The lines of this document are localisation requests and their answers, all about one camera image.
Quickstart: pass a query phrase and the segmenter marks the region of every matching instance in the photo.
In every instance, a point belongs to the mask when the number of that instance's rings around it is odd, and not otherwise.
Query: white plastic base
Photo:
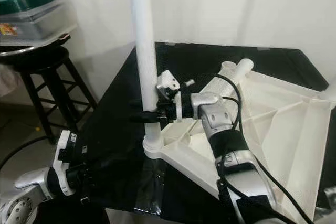
[[[249,72],[247,63],[243,68],[238,66],[223,62],[220,74],[240,83],[248,146],[312,218],[333,103],[318,99],[318,91]],[[203,91],[230,96],[232,90],[225,81],[215,78]],[[235,115],[234,103],[227,102],[227,106]],[[162,136],[164,147],[156,153],[146,150],[147,155],[162,158],[218,198],[214,157],[201,123],[192,119],[171,123]],[[304,223],[283,193],[276,187],[274,190],[284,213]]]

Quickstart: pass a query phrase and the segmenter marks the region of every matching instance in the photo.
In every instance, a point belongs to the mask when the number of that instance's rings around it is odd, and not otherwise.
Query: black cable
[[[311,221],[311,219],[306,215],[306,213],[302,210],[302,208],[299,206],[299,204],[295,201],[295,199],[293,198],[293,196],[291,196],[291,194],[282,186],[282,184],[280,184],[267,170],[266,168],[262,165],[262,163],[257,159],[257,157],[255,156],[260,168],[262,169],[262,171],[267,175],[267,177],[269,177],[270,180],[273,181],[274,184],[276,184],[277,187],[280,188],[280,190],[287,196],[287,198],[292,202],[292,204],[295,206],[295,208],[297,209],[297,211],[301,214],[301,216],[303,217],[303,219],[308,223],[308,224],[313,224],[313,222]]]
[[[248,197],[247,195],[245,195],[244,193],[242,193],[241,191],[239,191],[236,187],[234,187],[232,184],[230,184],[229,181],[227,181],[227,179],[224,176],[224,158],[222,158],[222,161],[220,163],[221,165],[221,174],[220,178],[222,180],[222,182],[224,182],[224,185],[229,188],[231,191],[233,191],[236,195],[238,195],[240,198],[246,200],[247,202],[249,202],[250,204],[262,209],[264,212],[274,216],[275,218],[278,218],[279,220],[282,220],[283,222],[285,222],[286,224],[296,224],[295,222],[293,222],[292,220],[290,220],[289,218],[287,218],[286,216],[280,214],[279,212],[273,210],[272,208],[268,208],[265,205],[262,205],[258,202],[255,202],[254,200],[252,200],[250,197]]]
[[[220,79],[223,79],[225,81],[227,81],[232,88],[235,90],[236,94],[237,94],[237,98],[238,98],[238,112],[237,112],[237,118],[239,118],[241,116],[241,107],[242,107],[242,97],[240,96],[240,92],[237,88],[237,86],[226,76],[222,76],[220,74],[216,74],[216,73],[203,73],[202,75],[207,75],[207,76],[212,76],[212,77],[217,77]],[[238,124],[238,120],[235,121],[235,123],[233,124],[233,129],[235,129],[237,127]]]
[[[31,144],[34,144],[38,141],[41,141],[41,140],[44,140],[44,139],[49,139],[49,137],[47,136],[41,136],[41,137],[38,137],[36,139],[33,139],[27,143],[24,143],[23,145],[19,146],[18,148],[16,148],[15,150],[11,151],[0,163],[0,171],[1,169],[4,167],[4,165],[7,163],[7,161],[13,157],[16,153],[18,153],[19,151],[21,151],[22,149],[26,148],[27,146],[31,145]]]
[[[239,111],[239,102],[238,102],[238,100],[237,99],[234,99],[234,98],[232,98],[232,97],[222,97],[224,100],[230,100],[230,101],[234,101],[235,103],[237,103],[237,106],[238,106],[238,111]],[[235,122],[234,122],[234,124],[233,125],[237,125],[238,124],[238,121],[239,120],[239,118],[238,118],[238,112],[237,112],[237,116],[236,116],[236,120],[235,120]]]
[[[242,117],[241,117],[241,107],[242,107],[242,99],[239,93],[239,90],[237,88],[237,86],[227,77],[225,76],[221,76],[220,74],[213,74],[213,73],[207,73],[206,75],[210,75],[213,77],[218,77],[221,78],[225,81],[227,81],[235,90],[237,97],[238,97],[238,113],[237,113],[237,118],[236,121],[239,122],[239,131],[241,133],[242,138],[244,139],[244,141],[246,142],[245,138],[244,138],[244,133],[243,133],[243,124],[242,124]],[[292,204],[295,206],[295,208],[297,209],[297,211],[300,213],[300,215],[303,217],[303,219],[308,223],[308,224],[313,224],[313,222],[310,220],[310,218],[306,215],[306,213],[302,210],[302,208],[299,206],[299,204],[295,201],[295,199],[291,196],[291,194],[266,170],[266,168],[262,165],[262,163],[256,158],[260,168],[263,170],[263,172],[269,177],[270,180],[272,180],[272,182],[274,184],[276,184],[277,187],[279,187],[279,189],[288,197],[288,199],[292,202]],[[256,205],[258,207],[260,207],[261,209],[263,209],[264,211],[268,212],[269,214],[273,214],[275,216],[277,216],[278,219],[286,222],[286,223],[290,223],[293,224],[295,222],[291,221],[290,219],[288,219],[287,217],[285,217],[284,215],[272,210],[272,213],[269,212],[270,209],[266,208],[265,206],[256,203],[255,201],[251,200],[248,196],[246,196],[245,194],[243,194],[241,191],[239,191],[237,188],[235,188],[233,185],[231,185],[225,178],[225,176],[221,176],[221,178],[224,180],[224,183],[226,184],[226,186],[233,191],[235,194],[237,194],[240,198],[244,198],[245,200],[247,200],[248,202],[250,202],[253,205]]]

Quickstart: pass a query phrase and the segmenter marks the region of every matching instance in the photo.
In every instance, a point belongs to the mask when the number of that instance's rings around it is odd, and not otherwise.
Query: stool rung
[[[74,81],[62,80],[62,82],[65,84],[76,84]]]
[[[44,82],[42,83],[41,85],[39,85],[37,88],[36,88],[36,92],[40,91],[42,88],[44,88],[47,84]]]
[[[69,93],[71,90],[73,90],[77,86],[76,83],[72,84],[70,87],[67,88],[67,92]]]
[[[76,123],[78,123],[82,118],[83,116],[86,114],[86,112],[89,111],[89,109],[91,108],[91,105],[87,106],[78,116],[77,120],[76,120]]]
[[[80,101],[76,101],[76,100],[71,100],[73,103],[76,104],[80,104],[80,105],[84,105],[84,106],[90,106],[90,103],[88,102],[80,102]]]
[[[55,102],[55,101],[53,101],[53,100],[50,100],[50,99],[39,98],[39,100],[40,100],[41,102],[47,102],[47,103],[51,103],[51,104],[56,104],[56,102]]]
[[[56,110],[56,109],[57,109],[57,105],[53,106],[50,110],[48,110],[46,112],[47,116],[50,115],[51,113],[53,113],[53,111]]]
[[[58,127],[58,128],[61,128],[61,129],[69,129],[68,127],[66,127],[66,126],[64,126],[64,125],[60,125],[60,124],[57,124],[57,123],[49,122],[49,124],[50,124],[51,126]]]

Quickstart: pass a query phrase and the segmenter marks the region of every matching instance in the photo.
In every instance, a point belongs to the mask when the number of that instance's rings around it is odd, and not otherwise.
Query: black cloth
[[[238,63],[250,58],[254,71],[289,81],[310,89],[322,91],[328,83],[309,59],[296,49],[258,50],[253,47],[226,47],[199,44],[176,44],[168,46],[156,44],[157,70],[165,69],[182,83],[196,79],[191,92],[199,92],[211,78],[199,78],[200,73],[216,73],[223,61]],[[135,50],[131,52],[116,78],[113,80],[98,108],[86,122],[79,134],[76,154],[72,165],[83,161],[90,163],[101,156],[113,155],[105,162],[105,170],[97,173],[97,190],[92,192],[92,200],[102,207],[131,211],[134,208],[140,184],[143,154],[142,140],[144,127],[131,123],[128,117],[141,111],[141,107],[130,106],[131,100],[141,99],[140,83]],[[325,207],[327,200],[323,189],[336,185],[336,119],[332,111],[327,150],[321,176],[318,206]],[[88,152],[81,154],[87,145]],[[218,200],[167,165],[161,218],[182,223],[214,223],[225,221],[227,214]]]

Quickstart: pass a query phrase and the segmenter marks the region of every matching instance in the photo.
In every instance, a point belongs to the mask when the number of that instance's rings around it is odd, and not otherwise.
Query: white clamp
[[[65,196],[70,196],[74,194],[75,190],[70,188],[67,181],[66,170],[69,168],[69,163],[64,163],[63,161],[58,160],[58,156],[61,149],[66,149],[68,141],[75,142],[76,138],[76,134],[73,134],[70,131],[62,131],[61,136],[58,140],[54,162],[52,164],[52,167],[57,174],[61,190]]]
[[[169,94],[166,93],[166,89],[169,88],[170,90],[179,90],[180,89],[179,82],[175,79],[175,77],[170,73],[169,70],[165,70],[162,74],[158,77],[158,83],[156,85],[157,90],[169,100]],[[178,122],[182,121],[182,100],[181,100],[181,92],[179,91],[174,96],[174,103],[176,106],[176,120]]]

